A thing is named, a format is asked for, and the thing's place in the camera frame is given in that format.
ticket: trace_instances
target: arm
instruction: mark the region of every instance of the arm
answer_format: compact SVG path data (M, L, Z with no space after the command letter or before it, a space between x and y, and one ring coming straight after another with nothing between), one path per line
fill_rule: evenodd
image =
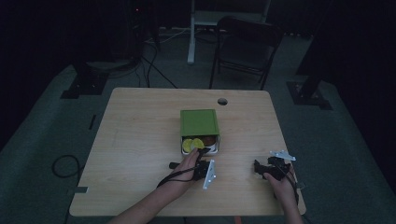
M288 175L293 179L291 172L289 172ZM285 222L287 224L303 224L303 220L294 197L294 189L288 179L284 177L278 181L268 173L265 173L264 176L270 182L274 189L276 198L282 206L283 212L285 213Z
M190 153L183 162L172 172L186 170L195 166L198 158L197 149ZM175 179L178 180L190 180L192 178L193 171L178 175ZM168 181L152 191L144 199L128 208L118 216L110 220L109 224L143 224L148 223L152 220L166 205L183 195L187 189L194 183L191 182L180 182L180 181Z

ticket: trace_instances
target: dark background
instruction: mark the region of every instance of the dark background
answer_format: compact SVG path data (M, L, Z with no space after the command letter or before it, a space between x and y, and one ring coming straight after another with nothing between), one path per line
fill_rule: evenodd
M200 0L197 9L233 10L240 2ZM237 8L257 11L261 3L243 1ZM136 57L134 35L150 18L145 4L154 7L158 26L190 25L191 5L185 0L2 1L0 148L76 55L83 61ZM136 13L136 7L146 10ZM268 14L268 21L288 35L315 36L299 74L337 87L393 190L395 12L393 1L277 0Z

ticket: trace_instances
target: chair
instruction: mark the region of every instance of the chair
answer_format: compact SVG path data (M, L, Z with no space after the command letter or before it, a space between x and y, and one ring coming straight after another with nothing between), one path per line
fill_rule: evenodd
M217 46L212 65L209 89L212 89L216 66L261 76L260 90L283 37L277 26L259 21L246 21L233 16L219 20L215 28Z

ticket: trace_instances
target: lemon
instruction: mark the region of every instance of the lemon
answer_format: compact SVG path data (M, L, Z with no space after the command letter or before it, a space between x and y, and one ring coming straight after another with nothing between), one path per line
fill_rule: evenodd
M192 140L192 144L191 144L190 148L191 148L191 150L193 150L195 147L200 148L200 149L204 148L205 147L204 142L199 138L194 138Z
M182 144L183 150L185 152L191 152L191 144L192 144L192 139L190 139L190 138L184 139L183 144Z

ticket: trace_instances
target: white bracket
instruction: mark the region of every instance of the white bracket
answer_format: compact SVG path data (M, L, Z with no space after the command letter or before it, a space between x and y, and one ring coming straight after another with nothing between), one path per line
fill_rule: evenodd
M207 187L209 187L210 183L212 183L212 181L215 178L216 178L215 161L214 160L210 160L209 168L207 168L207 173L206 173L203 189L207 189Z
M281 150L281 151L278 151L278 152L277 151L270 151L270 154L275 156L275 157L281 158L281 159L285 159L285 160L289 160L289 161L296 161L296 158L291 156L289 154L289 152L287 152L285 150Z

